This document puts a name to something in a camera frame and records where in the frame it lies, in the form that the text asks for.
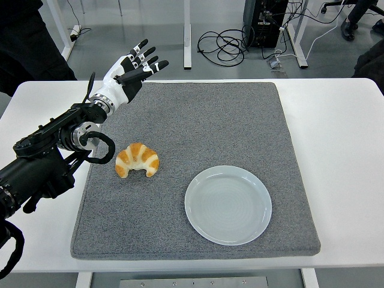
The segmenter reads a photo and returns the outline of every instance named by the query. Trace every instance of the metal plate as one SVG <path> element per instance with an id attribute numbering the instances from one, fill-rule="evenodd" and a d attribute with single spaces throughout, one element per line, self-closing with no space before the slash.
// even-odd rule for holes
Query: metal plate
<path id="1" fill-rule="evenodd" d="M 266 277 L 121 280 L 120 288 L 268 288 Z"/>

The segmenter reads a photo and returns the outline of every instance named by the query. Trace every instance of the croissant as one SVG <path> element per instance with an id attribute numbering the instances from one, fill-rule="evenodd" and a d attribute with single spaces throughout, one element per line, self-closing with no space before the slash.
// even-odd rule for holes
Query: croissant
<path id="1" fill-rule="evenodd" d="M 157 153 L 142 143 L 132 143 L 116 158 L 115 170 L 121 178 L 126 178 L 130 170 L 146 170 L 146 176 L 153 176 L 159 166 Z"/>

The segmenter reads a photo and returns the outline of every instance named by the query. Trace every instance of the white robotic hand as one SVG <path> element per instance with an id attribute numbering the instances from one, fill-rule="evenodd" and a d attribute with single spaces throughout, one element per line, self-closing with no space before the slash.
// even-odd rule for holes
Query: white robotic hand
<path id="1" fill-rule="evenodd" d="M 169 64 L 166 60 L 154 63 L 158 60 L 157 56 L 143 62 L 155 51 L 155 47 L 152 47 L 139 54 L 147 43 L 147 39 L 143 40 L 128 55 L 120 57 L 105 75 L 103 86 L 90 97 L 89 100 L 102 107 L 107 116 L 115 112 L 121 104 L 129 103 L 146 78 Z"/>

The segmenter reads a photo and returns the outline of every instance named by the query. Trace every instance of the empty plate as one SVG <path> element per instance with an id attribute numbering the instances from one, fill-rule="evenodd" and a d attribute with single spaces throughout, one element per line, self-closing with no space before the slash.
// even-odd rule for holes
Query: empty plate
<path id="1" fill-rule="evenodd" d="M 221 245 L 241 245 L 259 237 L 271 219 L 272 202 L 263 183 L 235 166 L 215 166 L 199 173 L 185 194 L 191 225 Z"/>

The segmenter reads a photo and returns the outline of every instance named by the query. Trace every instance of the gray felt mat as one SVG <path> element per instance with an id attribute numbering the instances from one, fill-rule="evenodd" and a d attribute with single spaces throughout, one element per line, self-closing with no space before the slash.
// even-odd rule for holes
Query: gray felt mat
<path id="1" fill-rule="evenodd" d="M 273 83 L 145 83 L 102 131 L 116 154 L 132 142 L 157 151 L 151 178 L 92 165 L 74 228 L 72 256 L 92 260 L 241 259 L 309 256 L 320 251 L 295 153 Z M 96 156 L 107 149 L 99 145 Z M 250 243 L 223 246 L 189 223 L 184 196 L 201 171 L 231 165 L 256 175 L 272 218 Z"/>

